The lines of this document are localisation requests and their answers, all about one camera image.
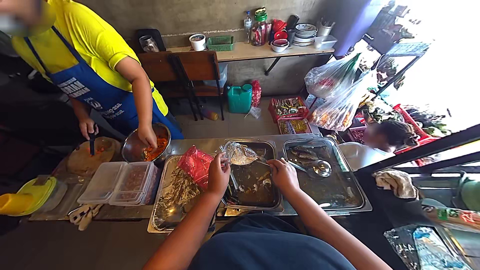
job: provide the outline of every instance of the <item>yellow cup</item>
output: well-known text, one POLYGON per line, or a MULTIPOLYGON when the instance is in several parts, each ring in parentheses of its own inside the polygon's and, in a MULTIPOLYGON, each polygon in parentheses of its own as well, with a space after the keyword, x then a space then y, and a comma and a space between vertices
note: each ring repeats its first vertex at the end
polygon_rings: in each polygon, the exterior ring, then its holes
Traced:
POLYGON ((0 196, 0 214, 16 215, 27 210, 33 202, 32 194, 6 193, 0 196))

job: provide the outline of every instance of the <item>blue apron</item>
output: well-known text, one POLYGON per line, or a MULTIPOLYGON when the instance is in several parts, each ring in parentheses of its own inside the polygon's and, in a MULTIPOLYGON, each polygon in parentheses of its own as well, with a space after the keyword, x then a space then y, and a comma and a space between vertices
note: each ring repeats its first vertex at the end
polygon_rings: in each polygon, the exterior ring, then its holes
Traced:
MULTIPOLYGON (((108 123, 119 132, 128 135, 132 130, 136 129, 138 127, 138 115, 133 93, 112 86, 104 81, 54 26, 52 26, 52 30, 67 46, 70 53, 78 61, 78 64, 52 74, 40 59, 30 40, 27 37, 24 38, 51 81, 69 97, 76 98, 99 111, 108 123)), ((153 100, 152 123, 162 123, 167 126, 172 139, 183 139, 180 130, 162 114, 155 100, 153 100)))

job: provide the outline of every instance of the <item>yellow t-shirt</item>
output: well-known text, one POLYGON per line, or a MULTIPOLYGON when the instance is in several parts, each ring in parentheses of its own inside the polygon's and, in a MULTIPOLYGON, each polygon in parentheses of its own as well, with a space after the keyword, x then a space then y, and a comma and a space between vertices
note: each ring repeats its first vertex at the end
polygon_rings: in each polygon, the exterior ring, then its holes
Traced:
MULTIPOLYGON (((88 65, 107 83, 131 92, 132 85, 115 70, 115 65, 127 56, 139 60, 120 34, 95 12, 80 3, 71 0, 48 0, 48 3, 57 17, 54 26, 88 65)), ((29 39, 51 73, 78 64, 52 29, 29 39)), ((22 59, 50 81, 23 37, 13 37, 12 43, 22 59)), ((152 96, 162 114, 166 115, 168 107, 160 93, 155 89, 152 96)))

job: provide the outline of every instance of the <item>wooden chair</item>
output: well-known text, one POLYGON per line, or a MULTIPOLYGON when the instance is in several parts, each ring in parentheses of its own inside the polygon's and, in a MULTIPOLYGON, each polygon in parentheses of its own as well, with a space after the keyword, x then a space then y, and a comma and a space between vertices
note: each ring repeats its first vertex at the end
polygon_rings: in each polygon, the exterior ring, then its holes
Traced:
POLYGON ((222 89, 220 88, 218 72, 218 60, 215 51, 188 51, 172 53, 172 57, 178 66, 180 75, 196 96, 218 96, 218 103, 223 116, 222 89), (193 81, 216 80, 216 87, 195 86, 193 81))
MULTIPOLYGON (((171 57, 172 53, 170 51, 160 51, 160 52, 147 52, 147 53, 139 53, 138 59, 140 63, 142 63, 142 67, 144 68, 145 72, 148 75, 148 78, 154 82, 179 82, 182 83, 182 80, 179 79, 179 72, 175 69, 173 65, 173 60, 171 57)), ((193 109, 192 104, 192 95, 191 91, 188 90, 189 88, 183 89, 183 92, 186 92, 190 109, 192 110, 193 117, 195 121, 197 121, 197 115, 195 110, 193 109)), ((169 91, 167 93, 167 97, 171 98, 179 98, 183 97, 184 95, 179 94, 180 91, 169 91)))

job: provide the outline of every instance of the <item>concrete wall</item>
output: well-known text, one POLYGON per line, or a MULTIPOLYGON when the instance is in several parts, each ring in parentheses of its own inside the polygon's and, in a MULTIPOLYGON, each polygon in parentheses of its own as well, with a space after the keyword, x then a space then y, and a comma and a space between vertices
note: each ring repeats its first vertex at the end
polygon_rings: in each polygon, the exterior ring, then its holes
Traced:
MULTIPOLYGON (((300 22, 316 24, 329 0, 78 0, 109 22, 125 39, 139 28, 157 28, 165 46, 189 45, 193 33, 206 36, 232 35, 244 40, 246 10, 265 6, 268 19, 286 21, 291 14, 300 22)), ((296 93, 305 74, 315 66, 316 56, 282 58, 269 76, 263 72, 273 59, 228 63, 228 83, 241 85, 259 79, 266 95, 296 93)))

